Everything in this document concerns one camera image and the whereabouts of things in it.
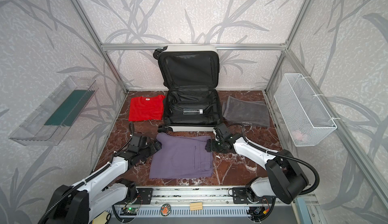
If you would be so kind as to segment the purple trousers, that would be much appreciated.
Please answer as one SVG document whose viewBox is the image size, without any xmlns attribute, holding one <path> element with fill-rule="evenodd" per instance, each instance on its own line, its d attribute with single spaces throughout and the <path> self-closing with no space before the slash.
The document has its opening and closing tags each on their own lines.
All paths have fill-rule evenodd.
<svg viewBox="0 0 388 224">
<path fill-rule="evenodd" d="M 205 147 L 209 136 L 179 137 L 159 133 L 161 150 L 153 155 L 149 178 L 196 179 L 211 177 L 213 154 Z"/>
</svg>

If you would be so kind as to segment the red t-shirt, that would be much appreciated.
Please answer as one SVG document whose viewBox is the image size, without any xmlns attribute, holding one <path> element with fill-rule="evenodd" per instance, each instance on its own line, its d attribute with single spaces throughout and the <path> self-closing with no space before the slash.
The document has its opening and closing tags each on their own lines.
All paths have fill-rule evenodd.
<svg viewBox="0 0 388 224">
<path fill-rule="evenodd" d="M 164 95 L 155 97 L 135 97 L 130 101 L 129 116 L 130 122 L 141 122 L 146 120 L 162 120 L 164 112 Z"/>
</svg>

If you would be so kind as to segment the grey towel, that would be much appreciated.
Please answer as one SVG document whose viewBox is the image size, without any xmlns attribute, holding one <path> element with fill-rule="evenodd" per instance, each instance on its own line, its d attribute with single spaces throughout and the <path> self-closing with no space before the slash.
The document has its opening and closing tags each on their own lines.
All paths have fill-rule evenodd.
<svg viewBox="0 0 388 224">
<path fill-rule="evenodd" d="M 243 101 L 229 96 L 223 104 L 223 118 L 231 123 L 270 127 L 268 108 L 263 101 Z"/>
</svg>

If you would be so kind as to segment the clear bottle white cap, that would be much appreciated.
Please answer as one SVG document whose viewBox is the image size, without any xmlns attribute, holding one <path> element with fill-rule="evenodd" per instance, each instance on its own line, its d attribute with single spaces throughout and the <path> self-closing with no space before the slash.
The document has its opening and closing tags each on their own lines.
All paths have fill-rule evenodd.
<svg viewBox="0 0 388 224">
<path fill-rule="evenodd" d="M 196 108 L 196 109 L 185 108 L 183 110 L 183 115 L 201 115 L 203 113 L 204 113 L 203 109 L 199 109 L 199 108 Z"/>
</svg>

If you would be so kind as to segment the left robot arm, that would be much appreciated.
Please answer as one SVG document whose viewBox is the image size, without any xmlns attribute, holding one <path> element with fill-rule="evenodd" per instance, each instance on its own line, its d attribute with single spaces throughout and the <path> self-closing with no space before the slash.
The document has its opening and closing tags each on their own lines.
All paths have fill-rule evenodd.
<svg viewBox="0 0 388 224">
<path fill-rule="evenodd" d="M 101 168 L 71 186 L 55 190 L 40 218 L 40 224 L 90 224 L 109 207 L 117 203 L 149 204 L 151 191 L 143 192 L 133 181 L 119 179 L 138 163 L 144 163 L 160 151 L 162 144 L 143 134 L 133 133 L 127 143 Z"/>
</svg>

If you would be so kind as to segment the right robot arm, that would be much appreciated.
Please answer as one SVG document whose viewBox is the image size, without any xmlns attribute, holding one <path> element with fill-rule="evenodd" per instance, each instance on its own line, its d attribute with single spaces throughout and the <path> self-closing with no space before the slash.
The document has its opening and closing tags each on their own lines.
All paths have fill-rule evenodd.
<svg viewBox="0 0 388 224">
<path fill-rule="evenodd" d="M 245 136 L 245 126 L 240 126 L 241 133 L 235 134 L 224 123 L 215 126 L 215 139 L 209 140 L 205 149 L 244 156 L 266 170 L 267 177 L 257 177 L 246 184 L 243 197 L 248 202 L 258 203 L 265 197 L 272 197 L 290 204 L 299 195 L 317 189 L 320 176 L 311 164 L 294 157 L 288 150 L 274 151 L 258 145 Z"/>
</svg>

